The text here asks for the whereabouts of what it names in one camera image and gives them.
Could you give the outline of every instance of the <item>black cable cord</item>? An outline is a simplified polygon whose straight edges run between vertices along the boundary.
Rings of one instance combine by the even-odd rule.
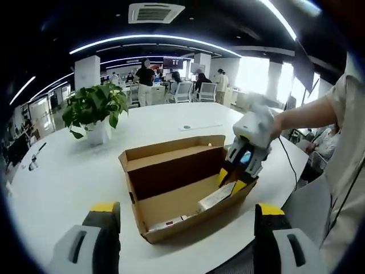
[[[297,186],[298,186],[297,173],[295,172],[294,167],[293,167],[293,165],[291,164],[291,161],[290,161],[290,158],[289,158],[289,154],[287,153],[287,151],[286,151],[286,149],[285,149],[285,146],[284,146],[283,142],[282,142],[282,141],[281,141],[281,139],[280,139],[280,136],[279,136],[279,141],[280,141],[280,143],[281,143],[281,145],[282,145],[282,147],[283,147],[283,149],[284,149],[284,151],[285,151],[285,154],[286,154],[286,157],[287,157],[287,159],[288,159],[288,161],[289,161],[290,167],[291,167],[291,169],[292,169],[292,170],[293,170],[293,172],[294,172],[294,176],[295,176],[295,189],[294,189],[294,191],[295,191],[295,190],[297,190]]]
[[[353,186],[354,186],[354,184],[355,184],[356,180],[358,179],[358,177],[359,177],[359,175],[360,175],[360,172],[361,172],[362,168],[364,167],[364,164],[365,164],[365,159],[361,162],[360,167],[359,167],[359,169],[358,169],[358,171],[357,171],[357,173],[356,173],[356,175],[355,175],[355,177],[354,177],[354,180],[352,181],[352,183],[351,183],[351,185],[350,185],[350,188],[349,188],[349,189],[348,189],[348,191],[347,191],[346,197],[344,198],[344,200],[343,200],[343,202],[342,202],[342,204],[341,204],[340,208],[338,209],[338,212],[337,212],[337,214],[336,214],[336,217],[335,217],[335,219],[333,220],[333,222],[332,222],[332,224],[331,224],[331,226],[330,226],[330,230],[328,231],[328,233],[330,233],[330,231],[332,230],[332,228],[335,226],[335,224],[336,224],[336,222],[337,222],[338,215],[340,215],[340,212],[341,212],[341,210],[342,210],[342,208],[343,208],[343,206],[344,206],[344,204],[345,204],[345,202],[346,202],[346,200],[347,200],[348,196],[350,195],[350,192],[351,192],[351,190],[352,190],[352,188],[353,188]]]

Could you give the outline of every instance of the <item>beige sleeve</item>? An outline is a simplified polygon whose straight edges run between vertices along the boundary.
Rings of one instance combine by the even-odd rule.
[[[346,109],[346,75],[343,74],[336,84],[326,93],[326,98],[330,101],[336,113],[337,122],[342,127],[344,112]]]

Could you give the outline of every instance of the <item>white chair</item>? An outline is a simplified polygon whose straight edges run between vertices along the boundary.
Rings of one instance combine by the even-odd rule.
[[[217,84],[202,83],[199,92],[199,102],[215,102],[216,101]]]
[[[167,97],[167,103],[190,103],[190,92],[193,87],[192,82],[181,82],[177,86],[176,93],[169,94]]]
[[[138,100],[139,84],[132,84],[129,91],[129,107],[139,107]]]

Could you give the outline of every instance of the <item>cardboard box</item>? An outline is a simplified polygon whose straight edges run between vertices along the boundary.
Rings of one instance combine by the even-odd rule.
[[[119,156],[138,230],[148,242],[157,243],[218,215],[243,201],[254,187],[252,183],[200,212],[198,202],[218,190],[226,156],[224,139],[223,135],[197,136],[126,150]],[[235,174],[228,182],[233,181]],[[180,217],[173,225],[148,231]]]

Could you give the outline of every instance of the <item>ceiling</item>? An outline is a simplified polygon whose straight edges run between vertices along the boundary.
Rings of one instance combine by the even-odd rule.
[[[304,12],[295,4],[298,1],[271,0],[271,3],[287,19],[309,55],[343,69],[346,54],[337,29],[325,16],[311,17]],[[9,102],[32,76],[36,76],[13,106],[27,102],[56,79],[71,73],[75,61],[95,54],[100,56],[102,62],[150,54],[181,56],[204,52],[199,49],[222,57],[236,57],[207,45],[166,38],[119,40],[69,54],[80,46],[112,37],[166,34],[205,41],[227,49],[232,46],[294,49],[294,42],[283,24],[259,0],[159,0],[156,2],[183,5],[185,10],[171,24],[128,24],[129,4],[138,2],[152,1],[11,3],[17,11],[16,17],[14,21],[2,22],[2,34],[7,38],[3,62],[5,73],[0,83],[4,91],[3,102]],[[141,43],[155,45],[126,46]]]

